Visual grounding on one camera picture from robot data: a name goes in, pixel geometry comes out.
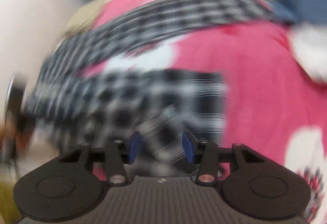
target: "pink blanket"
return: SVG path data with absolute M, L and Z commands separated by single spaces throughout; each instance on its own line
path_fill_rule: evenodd
M 113 0 L 95 27 L 154 0 Z M 228 84 L 223 147 L 238 142 L 301 174 L 312 189 L 306 216 L 326 223 L 327 88 L 315 85 L 288 51 L 287 28 L 268 21 L 194 31 L 117 55 L 84 71 L 187 69 L 221 72 Z

